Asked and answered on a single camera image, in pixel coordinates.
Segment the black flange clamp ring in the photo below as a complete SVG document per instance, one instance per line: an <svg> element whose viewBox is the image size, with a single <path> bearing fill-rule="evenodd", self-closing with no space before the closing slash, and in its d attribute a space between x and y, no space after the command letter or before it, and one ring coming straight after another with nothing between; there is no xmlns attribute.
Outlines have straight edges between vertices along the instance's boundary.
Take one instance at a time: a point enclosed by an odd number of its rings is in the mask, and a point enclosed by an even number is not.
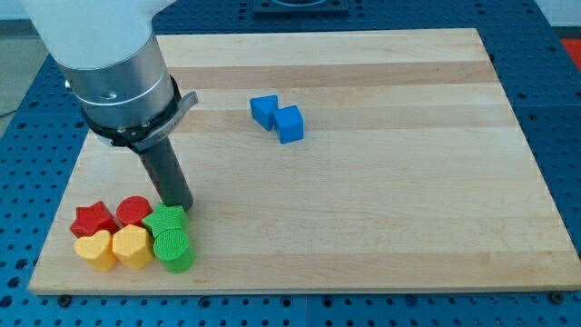
<svg viewBox="0 0 581 327"><path fill-rule="evenodd" d="M124 128L105 127L92 120L85 109L81 111L83 118L93 132L109 140L109 145L128 147L134 152L143 153L169 136L188 111L198 103L195 91L182 96L177 82L171 75L170 79L173 87L172 100L160 114L145 123Z"/></svg>

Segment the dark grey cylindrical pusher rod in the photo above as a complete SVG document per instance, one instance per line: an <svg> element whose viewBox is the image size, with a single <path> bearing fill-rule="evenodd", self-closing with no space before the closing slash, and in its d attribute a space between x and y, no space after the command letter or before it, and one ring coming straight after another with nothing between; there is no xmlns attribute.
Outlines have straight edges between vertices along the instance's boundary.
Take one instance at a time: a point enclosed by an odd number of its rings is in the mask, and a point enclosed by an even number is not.
<svg viewBox="0 0 581 327"><path fill-rule="evenodd" d="M138 156L163 204L180 205L188 212L194 197L168 137Z"/></svg>

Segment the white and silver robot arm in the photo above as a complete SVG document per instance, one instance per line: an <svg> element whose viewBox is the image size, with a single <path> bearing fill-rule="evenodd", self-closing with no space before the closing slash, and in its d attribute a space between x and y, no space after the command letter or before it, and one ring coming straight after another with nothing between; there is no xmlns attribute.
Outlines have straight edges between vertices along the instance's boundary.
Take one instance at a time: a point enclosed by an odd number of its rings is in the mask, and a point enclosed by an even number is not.
<svg viewBox="0 0 581 327"><path fill-rule="evenodd" d="M169 135L197 104L181 94L153 31L170 0L23 0L90 129L136 153L164 204L193 195Z"/></svg>

